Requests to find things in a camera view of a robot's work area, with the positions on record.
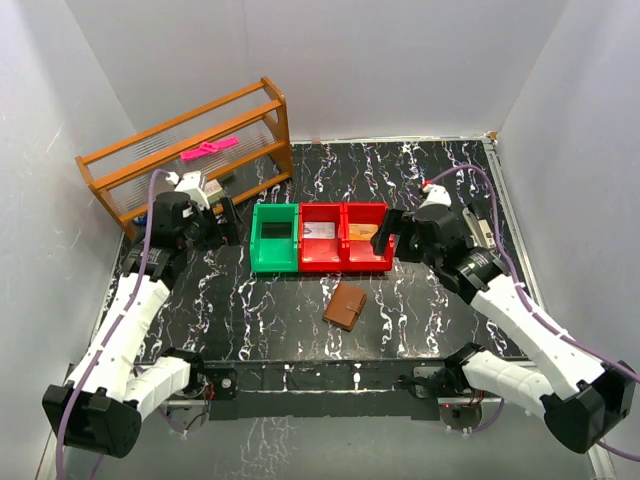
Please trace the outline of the brown leather card holder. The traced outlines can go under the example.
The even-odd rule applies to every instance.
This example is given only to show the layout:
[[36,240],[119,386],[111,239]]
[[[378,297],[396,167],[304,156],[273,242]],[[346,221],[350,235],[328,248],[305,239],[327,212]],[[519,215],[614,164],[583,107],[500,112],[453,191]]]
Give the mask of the brown leather card holder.
[[361,288],[351,284],[339,283],[324,311],[323,319],[338,328],[351,331],[363,310],[366,300],[367,295]]

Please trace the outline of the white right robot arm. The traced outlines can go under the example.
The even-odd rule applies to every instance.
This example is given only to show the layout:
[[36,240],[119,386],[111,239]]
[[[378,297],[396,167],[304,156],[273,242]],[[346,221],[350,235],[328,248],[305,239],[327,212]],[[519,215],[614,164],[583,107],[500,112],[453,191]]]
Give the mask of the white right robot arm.
[[445,361],[447,388],[466,397],[494,393],[541,418],[567,449],[585,453],[630,413],[636,373],[580,346],[517,283],[488,248],[445,204],[417,211],[389,209],[371,244],[377,253],[399,244],[401,261],[426,264],[443,287],[496,323],[535,364],[512,365],[469,343]]

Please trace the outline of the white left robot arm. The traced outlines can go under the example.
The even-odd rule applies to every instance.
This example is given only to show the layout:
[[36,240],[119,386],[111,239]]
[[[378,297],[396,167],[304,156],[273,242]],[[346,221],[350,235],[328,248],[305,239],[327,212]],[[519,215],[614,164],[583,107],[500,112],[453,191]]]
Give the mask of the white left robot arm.
[[141,372],[135,362],[190,252],[238,244],[234,203],[224,197],[221,205],[222,214],[216,216],[185,192],[155,197],[96,336],[64,384],[48,386],[43,395],[58,456],[70,446],[123,458],[134,447],[143,421],[166,400],[204,393],[207,376],[198,353],[170,347]]

